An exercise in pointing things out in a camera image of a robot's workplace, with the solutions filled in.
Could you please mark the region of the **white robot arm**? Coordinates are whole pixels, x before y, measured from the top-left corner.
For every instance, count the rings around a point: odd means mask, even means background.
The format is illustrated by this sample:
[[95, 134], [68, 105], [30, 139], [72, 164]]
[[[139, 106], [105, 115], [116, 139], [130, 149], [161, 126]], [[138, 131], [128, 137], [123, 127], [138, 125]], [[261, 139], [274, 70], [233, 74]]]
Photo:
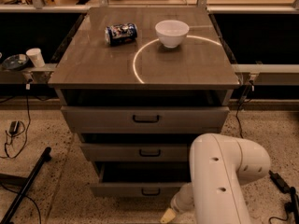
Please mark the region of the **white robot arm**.
[[160, 222], [194, 210], [196, 224], [251, 224], [241, 187], [268, 174], [261, 145], [215, 133], [198, 136], [190, 149], [191, 181], [172, 198]]

